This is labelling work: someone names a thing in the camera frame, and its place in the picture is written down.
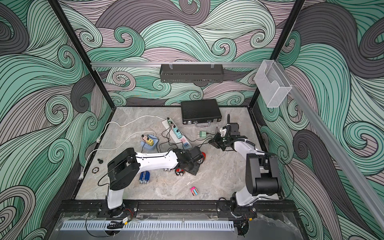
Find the green charger adapter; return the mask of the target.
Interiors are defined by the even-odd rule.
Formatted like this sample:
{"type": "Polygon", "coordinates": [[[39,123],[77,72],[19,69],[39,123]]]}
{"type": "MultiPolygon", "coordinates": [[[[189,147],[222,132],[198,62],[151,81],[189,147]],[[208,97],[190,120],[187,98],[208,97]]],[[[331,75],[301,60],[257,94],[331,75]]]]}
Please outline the green charger adapter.
{"type": "Polygon", "coordinates": [[[199,137],[200,137],[201,139],[205,139],[205,138],[207,137],[207,132],[206,132],[206,131],[200,131],[200,132],[199,132],[199,137]]]}

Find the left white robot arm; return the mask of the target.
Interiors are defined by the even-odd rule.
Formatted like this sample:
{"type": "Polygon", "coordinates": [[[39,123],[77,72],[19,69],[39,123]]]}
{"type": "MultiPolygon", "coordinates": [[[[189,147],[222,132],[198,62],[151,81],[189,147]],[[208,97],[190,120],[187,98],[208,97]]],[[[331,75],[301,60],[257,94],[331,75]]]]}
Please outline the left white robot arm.
{"type": "Polygon", "coordinates": [[[205,155],[199,147],[153,154],[139,153],[133,148],[125,149],[108,163],[108,209],[118,209],[123,205],[124,189],[137,174],[158,169],[180,169],[195,176],[204,161],[205,155]]]}

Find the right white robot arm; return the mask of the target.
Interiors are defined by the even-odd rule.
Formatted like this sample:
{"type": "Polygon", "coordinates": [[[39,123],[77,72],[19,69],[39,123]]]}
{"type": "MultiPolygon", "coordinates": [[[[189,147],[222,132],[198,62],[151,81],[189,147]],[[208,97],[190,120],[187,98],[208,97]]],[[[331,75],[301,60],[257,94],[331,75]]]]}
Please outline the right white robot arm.
{"type": "Polygon", "coordinates": [[[222,151],[233,150],[246,160],[245,186],[232,197],[235,207],[248,207],[281,192],[277,156],[257,149],[256,144],[240,134],[239,124],[228,123],[209,143],[222,151]]]}

